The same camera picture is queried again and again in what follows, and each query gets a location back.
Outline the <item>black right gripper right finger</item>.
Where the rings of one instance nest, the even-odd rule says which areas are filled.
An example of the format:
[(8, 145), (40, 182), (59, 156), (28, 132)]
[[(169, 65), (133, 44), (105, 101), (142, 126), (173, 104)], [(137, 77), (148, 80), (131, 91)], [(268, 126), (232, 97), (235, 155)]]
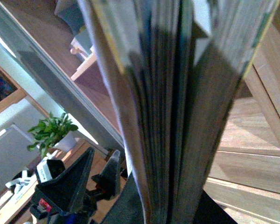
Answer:
[(196, 209), (196, 224), (237, 224), (204, 190)]

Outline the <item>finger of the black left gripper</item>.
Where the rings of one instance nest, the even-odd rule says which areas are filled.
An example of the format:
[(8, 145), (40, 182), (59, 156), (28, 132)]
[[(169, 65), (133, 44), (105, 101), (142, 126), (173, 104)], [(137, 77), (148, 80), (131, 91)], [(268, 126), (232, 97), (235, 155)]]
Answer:
[(88, 148), (54, 183), (56, 191), (53, 202), (58, 213), (79, 211), (83, 200), (94, 156), (94, 149)]
[(94, 197), (97, 201), (111, 200), (120, 193), (120, 151), (115, 150), (101, 173), (91, 179), (96, 183)]

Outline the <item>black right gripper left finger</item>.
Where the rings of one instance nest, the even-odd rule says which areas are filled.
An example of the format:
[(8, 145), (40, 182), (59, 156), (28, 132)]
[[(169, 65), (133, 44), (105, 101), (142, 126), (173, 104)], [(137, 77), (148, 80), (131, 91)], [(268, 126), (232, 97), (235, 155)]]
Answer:
[(101, 224), (144, 224), (142, 203), (131, 173), (118, 199), (100, 222)]

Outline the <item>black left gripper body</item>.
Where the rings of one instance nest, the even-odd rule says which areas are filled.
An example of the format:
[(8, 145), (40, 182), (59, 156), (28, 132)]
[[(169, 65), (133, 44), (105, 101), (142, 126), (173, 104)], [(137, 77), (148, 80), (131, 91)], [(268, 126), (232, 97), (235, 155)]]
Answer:
[(31, 199), (31, 214), (48, 224), (88, 224), (101, 200), (120, 192), (119, 160), (109, 159), (101, 173), (91, 177), (95, 188), (86, 185), (92, 159), (78, 159), (58, 177), (37, 184)]

